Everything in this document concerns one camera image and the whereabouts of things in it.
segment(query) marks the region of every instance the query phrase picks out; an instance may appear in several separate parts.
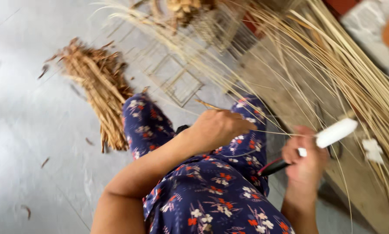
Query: woman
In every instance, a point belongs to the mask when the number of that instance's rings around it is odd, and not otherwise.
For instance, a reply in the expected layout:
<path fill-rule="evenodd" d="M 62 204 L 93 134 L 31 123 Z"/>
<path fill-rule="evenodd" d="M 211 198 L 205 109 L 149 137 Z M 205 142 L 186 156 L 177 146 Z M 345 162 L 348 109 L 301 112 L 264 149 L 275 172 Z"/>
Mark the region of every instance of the woman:
<path fill-rule="evenodd" d="M 91 233 L 317 234 L 316 192 L 327 152 L 316 147 L 311 129 L 297 127 L 305 136 L 282 149 L 292 165 L 279 212 L 267 200 L 268 178 L 256 174 L 266 164 L 265 118 L 249 104 L 266 111 L 247 96 L 231 111 L 205 111 L 176 135 L 145 93 L 129 98 L 124 130 L 136 160 L 105 187 Z"/>

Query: concrete floor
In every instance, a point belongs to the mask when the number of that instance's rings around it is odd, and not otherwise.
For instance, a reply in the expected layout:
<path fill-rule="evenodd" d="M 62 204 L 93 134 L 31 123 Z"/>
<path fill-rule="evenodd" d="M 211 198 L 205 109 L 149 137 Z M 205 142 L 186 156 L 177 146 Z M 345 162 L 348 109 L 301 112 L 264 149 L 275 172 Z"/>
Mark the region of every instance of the concrete floor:
<path fill-rule="evenodd" d="M 108 12 L 89 16 L 98 7 L 87 0 L 0 1 L 0 234 L 89 233 L 98 198 L 104 186 L 131 162 L 129 152 L 100 153 L 99 123 L 90 105 L 71 89 L 72 82 L 52 66 L 41 78 L 43 61 L 69 40 L 101 46 L 120 41 L 131 26 L 106 23 Z M 137 30 L 118 43 L 126 51 L 147 42 Z M 150 93 L 178 127 L 197 116 L 169 101 L 158 86 L 131 63 L 126 77 L 136 92 L 150 86 Z M 204 77 L 195 98 L 221 108 L 232 99 Z M 206 108 L 190 100 L 185 107 L 200 114 Z M 95 143 L 90 146 L 85 138 Z M 41 164 L 50 158 L 41 168 Z M 281 207 L 283 184 L 270 178 L 269 199 Z M 31 209 L 31 219 L 27 211 Z M 321 233 L 350 233 L 347 215 L 317 204 Z M 368 233 L 354 224 L 354 233 Z"/>

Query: hand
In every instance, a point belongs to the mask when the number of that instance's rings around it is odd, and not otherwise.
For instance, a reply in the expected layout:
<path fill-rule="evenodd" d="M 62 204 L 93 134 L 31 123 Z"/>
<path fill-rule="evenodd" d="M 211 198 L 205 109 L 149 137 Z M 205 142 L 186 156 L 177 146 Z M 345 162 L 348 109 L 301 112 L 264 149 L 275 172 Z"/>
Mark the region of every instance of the hand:
<path fill-rule="evenodd" d="M 192 153 L 199 154 L 228 145 L 236 136 L 256 129 L 253 123 L 243 120 L 239 113 L 213 109 L 203 112 L 190 128 L 180 134 L 193 146 Z"/>
<path fill-rule="evenodd" d="M 327 165 L 328 154 L 326 149 L 320 149 L 315 143 L 315 132 L 306 126 L 297 126 L 298 134 L 287 141 L 282 148 L 282 157 L 285 162 L 292 164 L 285 169 L 290 185 L 296 185 L 308 191 L 317 190 L 319 180 Z M 298 148 L 307 151 L 306 157 L 300 157 Z"/>

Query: floral print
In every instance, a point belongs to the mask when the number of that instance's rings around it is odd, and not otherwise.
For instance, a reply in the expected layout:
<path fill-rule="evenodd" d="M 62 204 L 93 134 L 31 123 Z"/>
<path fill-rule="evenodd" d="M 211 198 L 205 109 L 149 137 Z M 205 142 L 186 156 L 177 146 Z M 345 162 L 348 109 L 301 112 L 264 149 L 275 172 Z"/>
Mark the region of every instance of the floral print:
<path fill-rule="evenodd" d="M 249 107 L 257 106 L 258 110 Z M 265 108 L 247 96 L 232 107 L 259 130 Z M 135 160 L 176 134 L 170 120 L 146 94 L 123 107 L 124 132 Z M 196 155 L 171 170 L 143 203 L 150 233 L 294 234 L 289 222 L 268 202 L 267 178 L 257 171 L 266 164 L 265 134 L 251 131 L 210 154 Z"/>

